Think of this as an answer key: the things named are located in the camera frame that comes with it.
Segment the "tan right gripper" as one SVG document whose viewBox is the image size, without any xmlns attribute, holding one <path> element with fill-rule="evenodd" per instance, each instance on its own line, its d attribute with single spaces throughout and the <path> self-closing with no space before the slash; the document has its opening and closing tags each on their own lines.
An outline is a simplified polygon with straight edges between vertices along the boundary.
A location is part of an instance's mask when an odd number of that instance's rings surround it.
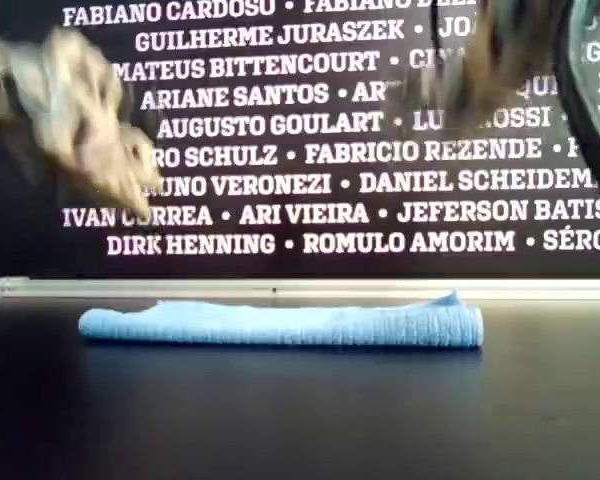
<svg viewBox="0 0 600 480">
<path fill-rule="evenodd" d="M 551 67 L 558 1 L 480 1 L 464 54 L 449 64 L 449 123 L 479 125 Z"/>
</svg>

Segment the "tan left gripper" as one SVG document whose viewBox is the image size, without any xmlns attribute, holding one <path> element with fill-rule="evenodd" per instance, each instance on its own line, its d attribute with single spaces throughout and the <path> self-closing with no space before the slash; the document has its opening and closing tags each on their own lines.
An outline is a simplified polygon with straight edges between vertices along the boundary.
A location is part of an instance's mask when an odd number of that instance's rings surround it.
<svg viewBox="0 0 600 480">
<path fill-rule="evenodd" d="M 39 146 L 60 170 L 107 170 L 107 194 L 148 210 L 159 174 L 154 142 L 124 115 L 125 87 L 102 50 L 80 31 L 55 27 L 39 51 Z"/>
</svg>

